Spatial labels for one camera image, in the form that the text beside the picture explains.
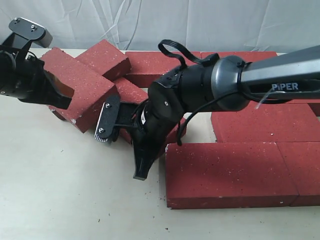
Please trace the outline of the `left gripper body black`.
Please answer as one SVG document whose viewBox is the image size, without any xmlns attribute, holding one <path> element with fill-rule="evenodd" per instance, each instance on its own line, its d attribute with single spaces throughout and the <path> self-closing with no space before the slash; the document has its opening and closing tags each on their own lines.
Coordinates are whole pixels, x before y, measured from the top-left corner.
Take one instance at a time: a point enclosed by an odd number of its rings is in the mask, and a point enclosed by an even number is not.
<svg viewBox="0 0 320 240">
<path fill-rule="evenodd" d="M 15 60 L 0 57 L 0 94 L 24 103 L 41 103 L 45 80 L 44 62 L 34 56 Z"/>
</svg>

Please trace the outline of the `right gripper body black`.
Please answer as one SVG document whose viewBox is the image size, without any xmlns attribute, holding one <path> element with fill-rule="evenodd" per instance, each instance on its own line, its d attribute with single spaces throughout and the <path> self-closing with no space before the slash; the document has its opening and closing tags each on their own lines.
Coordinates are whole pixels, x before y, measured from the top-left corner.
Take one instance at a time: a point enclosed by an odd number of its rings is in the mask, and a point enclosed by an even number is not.
<svg viewBox="0 0 320 240">
<path fill-rule="evenodd" d="M 134 148 L 139 150 L 161 150 L 167 144 L 176 143 L 183 112 L 168 101 L 142 103 L 135 115 L 137 128 L 131 131 Z"/>
</svg>

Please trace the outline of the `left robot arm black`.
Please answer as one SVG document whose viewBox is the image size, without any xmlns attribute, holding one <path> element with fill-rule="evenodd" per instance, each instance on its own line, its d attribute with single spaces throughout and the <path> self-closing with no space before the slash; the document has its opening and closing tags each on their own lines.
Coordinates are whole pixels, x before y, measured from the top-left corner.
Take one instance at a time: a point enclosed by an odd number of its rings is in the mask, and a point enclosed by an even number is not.
<svg viewBox="0 0 320 240">
<path fill-rule="evenodd" d="M 0 94 L 23 103 L 68 109 L 75 90 L 27 49 L 0 46 Z"/>
</svg>

